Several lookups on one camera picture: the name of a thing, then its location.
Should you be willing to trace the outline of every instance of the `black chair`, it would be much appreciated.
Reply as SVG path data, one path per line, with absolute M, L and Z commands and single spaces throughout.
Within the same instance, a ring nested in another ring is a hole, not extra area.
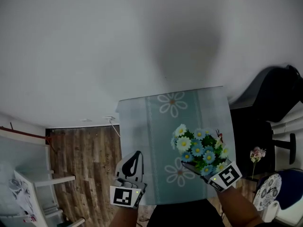
M 290 142 L 273 140 L 267 121 L 279 122 L 300 100 L 303 100 L 303 78 L 296 68 L 288 65 L 268 72 L 252 106 L 231 110 L 237 166 L 243 177 L 252 175 L 250 151 L 256 146 L 267 152 L 257 163 L 254 175 L 275 171 L 275 146 L 289 149 L 289 164 L 295 161 L 295 134 L 290 134 Z

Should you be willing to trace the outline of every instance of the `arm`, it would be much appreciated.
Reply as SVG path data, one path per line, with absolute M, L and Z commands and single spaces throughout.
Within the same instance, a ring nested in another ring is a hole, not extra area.
M 119 208 L 109 227 L 136 227 L 138 209 Z
M 255 206 L 234 187 L 218 192 L 222 209 L 233 227 L 254 227 L 263 223 Z

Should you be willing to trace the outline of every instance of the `black pants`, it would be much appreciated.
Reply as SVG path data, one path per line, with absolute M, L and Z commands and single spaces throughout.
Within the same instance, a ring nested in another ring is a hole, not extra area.
M 224 227 L 217 210 L 206 199 L 177 204 L 158 205 L 148 227 L 216 226 Z

